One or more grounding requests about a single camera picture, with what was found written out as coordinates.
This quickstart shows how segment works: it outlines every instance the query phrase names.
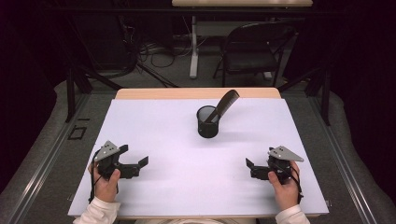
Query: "person's arm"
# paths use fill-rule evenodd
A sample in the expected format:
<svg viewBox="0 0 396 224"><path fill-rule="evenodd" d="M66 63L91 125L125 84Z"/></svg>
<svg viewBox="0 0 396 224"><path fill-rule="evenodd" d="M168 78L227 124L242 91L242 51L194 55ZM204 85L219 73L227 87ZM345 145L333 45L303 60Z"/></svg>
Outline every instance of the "person's arm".
<svg viewBox="0 0 396 224"><path fill-rule="evenodd" d="M120 203L106 203L97 197L94 197L92 202L88 204L87 209L76 218L74 224L82 223L108 223L112 224L117 217Z"/></svg>
<svg viewBox="0 0 396 224"><path fill-rule="evenodd" d="M300 169L295 161L290 162L292 175L299 180ZM281 212L276 216L277 224L309 224L304 212L298 204L299 190L297 183L289 179L281 185L274 172L268 173L268 179L274 187L276 203Z"/></svg>
<svg viewBox="0 0 396 224"><path fill-rule="evenodd" d="M309 224L308 218L306 218L298 204L281 211L276 215L275 219L277 224Z"/></svg>
<svg viewBox="0 0 396 224"><path fill-rule="evenodd" d="M117 183L120 179L120 170L114 170L110 179L105 180L98 174L97 163L93 166L93 177L95 183L95 197L81 217L73 223L113 223L117 217L120 203L115 202L117 194Z"/></svg>

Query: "hand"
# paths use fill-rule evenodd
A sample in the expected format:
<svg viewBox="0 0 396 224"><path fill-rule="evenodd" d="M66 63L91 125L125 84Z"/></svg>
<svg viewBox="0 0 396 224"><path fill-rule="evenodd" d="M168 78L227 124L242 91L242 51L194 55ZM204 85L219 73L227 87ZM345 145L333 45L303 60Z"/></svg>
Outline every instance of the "hand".
<svg viewBox="0 0 396 224"><path fill-rule="evenodd" d="M115 169L111 177L106 180L102 178L98 173L97 162L93 165L93 179L95 180L95 196L106 202L114 203L117 194L117 183L120 179L120 170ZM91 164L88 167L88 171L91 173Z"/></svg>
<svg viewBox="0 0 396 224"><path fill-rule="evenodd" d="M291 167L294 168L291 169L292 175L296 180L299 180L298 175L300 173L300 169L298 168L295 161L290 161L290 164ZM279 180L277 179L275 172L273 171L268 173L268 179L274 187L276 202L281 211L298 204L297 197L299 194L299 190L297 183L294 180L288 179L286 180L286 183L284 185L281 185Z"/></svg>

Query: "black chair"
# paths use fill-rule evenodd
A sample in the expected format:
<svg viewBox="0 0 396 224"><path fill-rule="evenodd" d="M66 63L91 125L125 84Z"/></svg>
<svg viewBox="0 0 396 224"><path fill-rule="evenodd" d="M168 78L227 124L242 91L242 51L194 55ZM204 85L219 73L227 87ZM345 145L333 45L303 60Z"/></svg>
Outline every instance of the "black chair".
<svg viewBox="0 0 396 224"><path fill-rule="evenodd" d="M234 29L221 48L221 60L213 78L223 62L222 87L225 86L226 74L256 75L264 72L275 72L275 86L283 49L295 33L294 27L286 23L251 23Z"/></svg>

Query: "white tabletop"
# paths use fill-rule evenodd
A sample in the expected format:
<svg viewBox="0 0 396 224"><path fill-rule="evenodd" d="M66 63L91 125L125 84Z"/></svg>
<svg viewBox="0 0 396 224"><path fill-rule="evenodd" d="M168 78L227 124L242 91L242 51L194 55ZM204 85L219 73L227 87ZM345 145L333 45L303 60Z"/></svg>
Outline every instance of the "white tabletop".
<svg viewBox="0 0 396 224"><path fill-rule="evenodd" d="M311 7L312 0L173 0L174 7Z"/></svg>
<svg viewBox="0 0 396 224"><path fill-rule="evenodd" d="M285 146L299 162L308 215L327 214L304 146L283 99L239 98L219 123L219 134L197 132L196 111L219 99L113 100L92 149L106 141L128 145L124 164L149 156L139 177L122 179L119 218L268 217L279 211L268 181L253 179L245 158L266 165L269 147ZM80 216L91 191L85 173L70 207Z"/></svg>

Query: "black cup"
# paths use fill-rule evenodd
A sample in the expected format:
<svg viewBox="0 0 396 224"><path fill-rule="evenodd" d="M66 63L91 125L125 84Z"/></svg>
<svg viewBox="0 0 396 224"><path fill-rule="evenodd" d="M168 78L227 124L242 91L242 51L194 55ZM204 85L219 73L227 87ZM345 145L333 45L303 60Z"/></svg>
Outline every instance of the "black cup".
<svg viewBox="0 0 396 224"><path fill-rule="evenodd" d="M219 132L219 120L220 116L216 115L209 122L205 122L209 115L216 108L213 105L205 105L201 107L197 112L198 118L198 134L204 138L212 138L216 136Z"/></svg>

